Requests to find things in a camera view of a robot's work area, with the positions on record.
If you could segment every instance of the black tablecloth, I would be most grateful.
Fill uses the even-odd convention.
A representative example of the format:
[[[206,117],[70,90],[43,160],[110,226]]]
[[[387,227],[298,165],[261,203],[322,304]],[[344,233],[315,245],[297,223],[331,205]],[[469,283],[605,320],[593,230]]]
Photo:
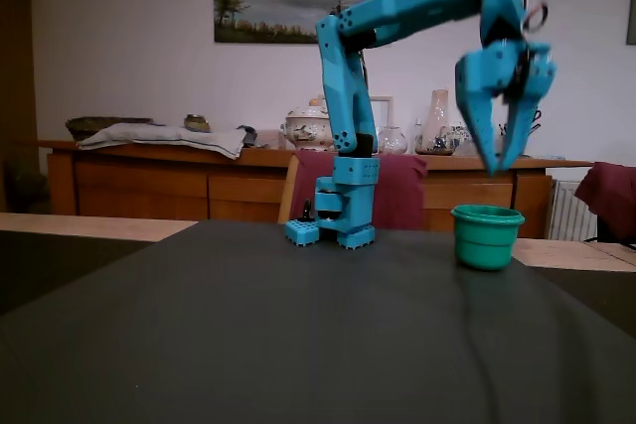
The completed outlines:
[[[0,318],[3,422],[635,422],[636,342],[452,237],[202,222]]]

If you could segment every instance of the green cup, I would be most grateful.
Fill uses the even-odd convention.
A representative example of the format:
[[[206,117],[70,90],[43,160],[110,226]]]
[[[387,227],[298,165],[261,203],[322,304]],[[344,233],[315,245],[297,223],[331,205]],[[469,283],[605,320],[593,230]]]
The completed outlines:
[[[455,255],[462,263],[479,270],[500,270],[510,263],[519,226],[520,212],[494,206],[457,206]]]

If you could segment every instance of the blue robotic arm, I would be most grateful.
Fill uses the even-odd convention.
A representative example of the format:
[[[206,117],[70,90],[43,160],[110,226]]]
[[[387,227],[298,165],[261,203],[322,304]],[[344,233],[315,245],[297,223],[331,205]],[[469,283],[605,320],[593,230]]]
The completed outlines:
[[[316,186],[315,219],[292,220],[287,236],[304,245],[321,229],[338,231],[341,245],[356,248],[375,238],[371,227],[380,162],[362,51],[415,32],[481,15],[483,50],[455,66],[457,106],[486,170],[507,170],[523,152],[539,101],[556,72],[550,47],[528,42],[527,0],[366,0],[316,25],[323,84],[338,157],[334,175]],[[507,135],[499,160],[493,150],[492,98],[509,106]]]

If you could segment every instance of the wooden countertop edge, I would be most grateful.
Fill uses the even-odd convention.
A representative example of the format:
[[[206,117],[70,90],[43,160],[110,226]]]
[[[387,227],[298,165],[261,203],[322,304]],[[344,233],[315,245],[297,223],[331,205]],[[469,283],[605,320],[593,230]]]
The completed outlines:
[[[187,220],[0,212],[0,230],[148,242],[163,240],[195,223]],[[636,272],[636,252],[616,243],[596,245],[520,238],[515,243],[513,255],[531,267]]]
[[[40,148],[54,151],[80,151],[74,141],[37,141]],[[293,150],[285,149],[243,149],[236,160],[212,151],[189,148],[187,146],[155,146],[142,144],[124,144],[86,151],[92,154],[121,156],[129,158],[156,159],[163,161],[181,161],[189,163],[207,163],[236,166],[260,166],[269,168],[287,168]],[[420,156],[427,163],[429,171],[480,171],[482,162],[474,157]],[[591,167],[588,161],[568,161],[552,159],[522,158],[511,169],[581,168]]]
[[[158,242],[196,222],[0,212],[0,230]]]

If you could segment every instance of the glass vase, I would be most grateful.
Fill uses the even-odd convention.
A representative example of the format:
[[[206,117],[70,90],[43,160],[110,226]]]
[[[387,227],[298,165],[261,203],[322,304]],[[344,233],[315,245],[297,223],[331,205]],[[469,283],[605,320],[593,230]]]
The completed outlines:
[[[436,89],[430,99],[428,117],[421,130],[421,142],[417,141],[418,154],[443,154],[447,149],[444,132],[449,130],[448,90]]]
[[[408,149],[406,136],[397,126],[386,126],[378,134],[378,152],[387,154],[404,154]]]

